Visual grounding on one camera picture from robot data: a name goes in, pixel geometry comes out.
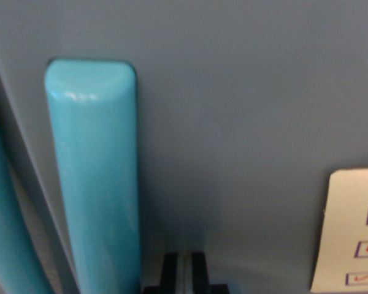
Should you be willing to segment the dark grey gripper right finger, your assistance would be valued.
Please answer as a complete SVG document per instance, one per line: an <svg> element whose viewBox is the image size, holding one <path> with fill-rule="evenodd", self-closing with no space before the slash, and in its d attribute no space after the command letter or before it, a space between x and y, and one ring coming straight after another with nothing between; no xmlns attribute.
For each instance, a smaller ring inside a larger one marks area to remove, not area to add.
<svg viewBox="0 0 368 294"><path fill-rule="evenodd" d="M192 252L185 257L184 293L210 293L205 253Z"/></svg>

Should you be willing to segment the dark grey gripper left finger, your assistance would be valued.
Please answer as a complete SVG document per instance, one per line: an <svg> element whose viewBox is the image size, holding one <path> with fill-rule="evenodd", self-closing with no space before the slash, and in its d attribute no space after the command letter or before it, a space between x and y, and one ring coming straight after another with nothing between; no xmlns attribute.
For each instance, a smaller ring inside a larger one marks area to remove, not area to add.
<svg viewBox="0 0 368 294"><path fill-rule="evenodd" d="M159 293L184 293L183 257L176 252L164 255Z"/></svg>

